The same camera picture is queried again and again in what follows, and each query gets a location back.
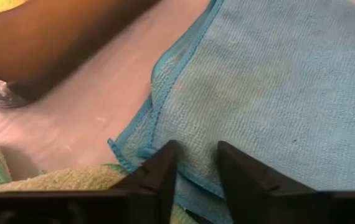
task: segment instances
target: green towel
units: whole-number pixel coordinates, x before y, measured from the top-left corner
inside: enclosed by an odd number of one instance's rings
[[[127,172],[122,166],[109,164],[79,169],[64,169],[27,180],[11,182],[6,160],[0,151],[0,192],[7,190],[105,190],[120,181]],[[171,223],[195,223],[184,209],[173,206]]]

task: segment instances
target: dark brown surface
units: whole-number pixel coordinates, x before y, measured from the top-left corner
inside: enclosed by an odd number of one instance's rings
[[[0,79],[36,100],[157,1],[33,0],[0,12]]]

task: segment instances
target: pink surface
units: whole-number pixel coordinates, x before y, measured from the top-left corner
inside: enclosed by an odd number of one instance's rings
[[[157,59],[208,2],[163,0],[43,100],[0,110],[0,144],[14,177],[116,162],[107,139],[131,121]]]

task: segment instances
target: blue microfiber towel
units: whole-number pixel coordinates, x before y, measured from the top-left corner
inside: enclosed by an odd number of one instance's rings
[[[175,200],[210,221],[232,222],[219,140],[312,188],[355,189],[354,3],[213,0],[160,58],[152,85],[109,143],[133,171],[178,140]]]

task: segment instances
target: white surface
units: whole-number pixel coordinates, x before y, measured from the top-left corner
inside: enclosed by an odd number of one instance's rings
[[[131,121],[149,95],[155,62],[208,2],[161,1],[44,99],[0,110],[0,145],[14,178],[115,163],[107,139]]]

